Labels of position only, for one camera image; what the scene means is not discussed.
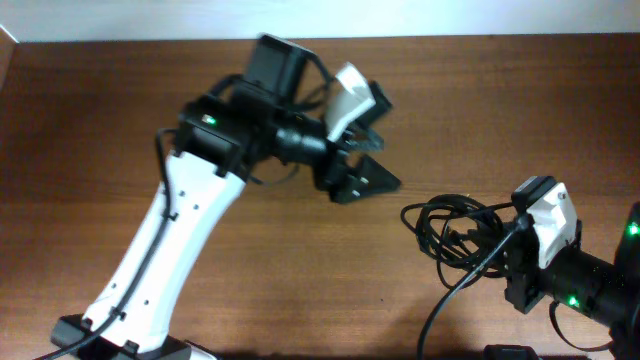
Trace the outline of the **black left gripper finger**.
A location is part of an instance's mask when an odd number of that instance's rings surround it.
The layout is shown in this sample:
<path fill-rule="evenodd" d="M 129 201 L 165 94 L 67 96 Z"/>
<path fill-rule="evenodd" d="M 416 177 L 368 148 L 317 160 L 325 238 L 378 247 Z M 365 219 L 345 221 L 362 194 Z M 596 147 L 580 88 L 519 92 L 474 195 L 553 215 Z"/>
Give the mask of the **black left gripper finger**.
<path fill-rule="evenodd" d="M 380 152 L 384 139 L 371 128 L 349 127 L 344 132 L 344 149 L 348 152 Z"/>
<path fill-rule="evenodd" d="M 363 155 L 355 167 L 332 187 L 332 201 L 348 204 L 371 196 L 394 192 L 401 181 L 393 173 L 368 155 Z"/>

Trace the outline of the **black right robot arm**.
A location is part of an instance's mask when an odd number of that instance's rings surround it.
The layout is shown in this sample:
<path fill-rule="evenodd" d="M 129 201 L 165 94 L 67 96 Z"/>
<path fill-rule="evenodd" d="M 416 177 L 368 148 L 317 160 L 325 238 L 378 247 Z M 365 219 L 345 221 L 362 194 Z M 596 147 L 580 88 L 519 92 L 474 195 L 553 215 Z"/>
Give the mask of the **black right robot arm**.
<path fill-rule="evenodd" d="M 546 267 L 533 262 L 540 242 L 528 231 L 505 254 L 505 299 L 523 314 L 548 296 L 549 319 L 556 334 L 570 347 L 583 352 L 608 351 L 616 359 L 639 357 L 639 204 L 634 203 L 609 263 L 581 249 L 582 223 L 576 222 L 576 241 L 563 246 Z M 564 335 L 556 311 L 564 305 L 608 328 L 610 340 L 581 347 Z"/>

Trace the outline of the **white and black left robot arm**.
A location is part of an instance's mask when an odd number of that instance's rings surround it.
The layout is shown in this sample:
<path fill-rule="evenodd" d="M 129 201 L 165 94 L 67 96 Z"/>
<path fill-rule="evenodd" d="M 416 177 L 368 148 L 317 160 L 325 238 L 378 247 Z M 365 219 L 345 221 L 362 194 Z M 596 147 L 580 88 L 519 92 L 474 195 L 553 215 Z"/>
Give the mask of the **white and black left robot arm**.
<path fill-rule="evenodd" d="M 211 358 L 172 337 L 170 322 L 211 232 L 264 160 L 310 167 L 315 187 L 337 204 L 399 188 L 373 158 L 384 146 L 374 123 L 392 108 L 383 88 L 345 64 L 336 73 L 321 68 L 320 86 L 298 100 L 306 66 L 318 63 L 309 49 L 264 34 L 243 73 L 183 108 L 171 147 L 157 132 L 161 181 L 152 204 L 95 301 L 56 323 L 56 357 Z"/>

